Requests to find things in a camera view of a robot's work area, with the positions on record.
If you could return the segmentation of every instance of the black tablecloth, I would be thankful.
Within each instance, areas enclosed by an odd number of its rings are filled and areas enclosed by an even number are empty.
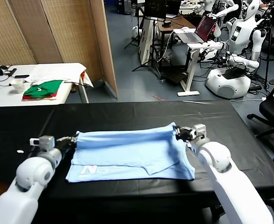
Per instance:
[[[264,198],[274,197],[274,163],[225,100],[0,108],[0,133],[20,137],[0,144],[0,181],[7,182],[14,177],[12,173],[19,160],[9,159],[16,157],[20,143],[39,133],[58,138],[76,131],[138,130],[165,126],[173,121],[180,126],[205,124],[208,138],[229,148],[232,159],[259,193]],[[42,122],[47,123],[43,131]],[[206,171],[189,151],[188,159],[196,168],[193,181],[144,179],[68,183],[65,177],[72,153],[67,154],[56,170],[42,194],[41,203],[66,210],[89,207],[124,211],[140,206],[144,209],[180,205],[208,207],[216,201]]]

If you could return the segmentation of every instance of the wheel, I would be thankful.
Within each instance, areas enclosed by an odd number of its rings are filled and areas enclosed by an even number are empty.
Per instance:
[[[251,114],[248,114],[247,115],[247,118],[249,119],[249,120],[251,120],[252,118],[253,118],[253,114],[251,113]]]

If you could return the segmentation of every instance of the green shirt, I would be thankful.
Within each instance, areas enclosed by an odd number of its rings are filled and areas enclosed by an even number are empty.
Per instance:
[[[44,98],[51,96],[56,93],[62,80],[55,80],[42,83],[41,85],[33,85],[27,91],[25,91],[24,96],[32,98]]]

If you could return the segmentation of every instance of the white desk frame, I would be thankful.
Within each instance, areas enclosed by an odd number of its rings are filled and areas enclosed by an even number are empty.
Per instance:
[[[180,81],[180,84],[184,91],[178,92],[179,97],[200,95],[200,93],[198,91],[191,91],[191,84],[192,84],[192,80],[193,80],[194,73],[196,70],[200,49],[213,48],[213,47],[218,46],[218,44],[215,44],[214,41],[208,41],[205,43],[188,43],[187,45],[191,51],[191,59],[192,59],[191,64],[190,64],[191,70],[188,75],[187,82],[185,83],[183,80]]]

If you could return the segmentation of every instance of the cup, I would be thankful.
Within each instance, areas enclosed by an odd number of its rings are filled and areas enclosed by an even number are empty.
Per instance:
[[[14,87],[17,93],[23,93],[25,91],[23,79],[14,79],[11,81],[11,86]]]

